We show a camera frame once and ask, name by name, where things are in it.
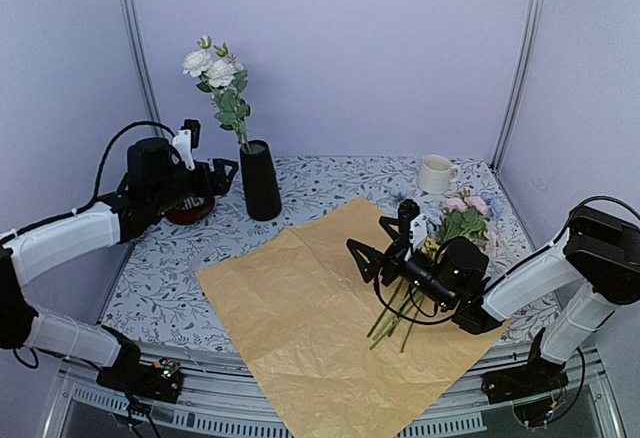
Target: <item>table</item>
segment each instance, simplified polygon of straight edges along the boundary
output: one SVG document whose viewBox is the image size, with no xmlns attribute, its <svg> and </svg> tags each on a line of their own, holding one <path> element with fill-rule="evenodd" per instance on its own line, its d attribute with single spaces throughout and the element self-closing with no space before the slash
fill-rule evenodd
<svg viewBox="0 0 640 438">
<path fill-rule="evenodd" d="M 500 237 L 488 273 L 499 276 L 531 252 L 513 209 L 495 176 L 478 160 L 456 160 L 459 182 L 443 196 L 427 195 L 415 181 L 420 160 L 408 157 L 289 157 L 274 160 L 283 210 L 270 222 L 246 213 L 240 178 L 218 199 L 214 212 L 193 226 L 166 220 L 137 241 L 105 309 L 102 324 L 131 339 L 186 349 L 236 353 L 194 271 L 246 254 L 286 227 L 308 223 L 359 196 L 395 216 L 398 204 L 414 199 L 421 207 L 442 206 L 467 189 L 473 195 L 496 194 L 502 215 L 490 222 Z M 530 341 L 559 312 L 554 295 L 520 310 L 496 346 Z"/>
</svg>

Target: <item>vase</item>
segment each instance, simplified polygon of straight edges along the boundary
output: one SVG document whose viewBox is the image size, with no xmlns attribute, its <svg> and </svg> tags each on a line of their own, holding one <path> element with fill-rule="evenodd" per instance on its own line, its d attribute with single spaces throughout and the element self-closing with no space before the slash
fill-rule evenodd
<svg viewBox="0 0 640 438">
<path fill-rule="evenodd" d="M 269 221 L 282 211 L 276 170 L 269 145 L 262 140 L 249 142 L 251 153 L 240 147 L 240 170 L 247 213 L 257 221 Z"/>
</svg>

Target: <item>yellow flower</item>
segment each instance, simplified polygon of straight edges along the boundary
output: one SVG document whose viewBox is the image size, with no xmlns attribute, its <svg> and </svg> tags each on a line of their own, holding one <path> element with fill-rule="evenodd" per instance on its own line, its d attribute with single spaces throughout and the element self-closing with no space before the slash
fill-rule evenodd
<svg viewBox="0 0 640 438">
<path fill-rule="evenodd" d="M 424 247 L 422 248 L 422 252 L 431 260 L 435 260 L 438 248 L 440 248 L 440 245 L 436 243 L 436 240 L 433 238 L 427 238 L 427 241 L 425 241 Z"/>
</svg>

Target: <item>brown paper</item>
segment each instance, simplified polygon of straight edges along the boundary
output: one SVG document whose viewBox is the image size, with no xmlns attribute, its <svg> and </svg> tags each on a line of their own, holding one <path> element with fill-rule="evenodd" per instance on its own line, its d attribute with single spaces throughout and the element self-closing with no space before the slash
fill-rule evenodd
<svg viewBox="0 0 640 438">
<path fill-rule="evenodd" d="M 381 215 L 360 198 L 197 274 L 236 349 L 296 438 L 395 436 L 504 331 L 472 336 L 452 323 L 414 326 L 401 354 L 403 324 L 369 350 L 366 335 L 382 305 L 345 243 L 353 238 L 386 249 L 390 239 L 378 225 Z"/>
</svg>

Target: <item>lavender wall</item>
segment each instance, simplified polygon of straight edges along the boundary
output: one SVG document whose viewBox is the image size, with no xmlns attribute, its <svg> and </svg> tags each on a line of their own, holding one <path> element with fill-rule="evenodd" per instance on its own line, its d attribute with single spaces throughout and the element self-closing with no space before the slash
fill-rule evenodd
<svg viewBox="0 0 640 438">
<path fill-rule="evenodd" d="M 207 124 L 202 154 L 237 156 L 181 74 L 204 33 L 250 71 L 250 135 L 276 154 L 490 158 L 527 0 L 136 0 L 164 122 Z"/>
<path fill-rule="evenodd" d="M 587 196 L 640 210 L 640 0 L 545 0 L 535 46 L 502 178 L 540 244 Z M 638 330 L 640 304 L 596 340 L 629 436 L 640 429 Z"/>
<path fill-rule="evenodd" d="M 118 0 L 0 0 L 0 230 L 81 205 L 109 138 L 144 108 Z M 114 150 L 104 189 L 124 171 Z M 95 321 L 122 248 L 61 266 L 28 299 Z M 0 436 L 39 436 L 59 362 L 29 371 L 0 350 Z"/>
</svg>

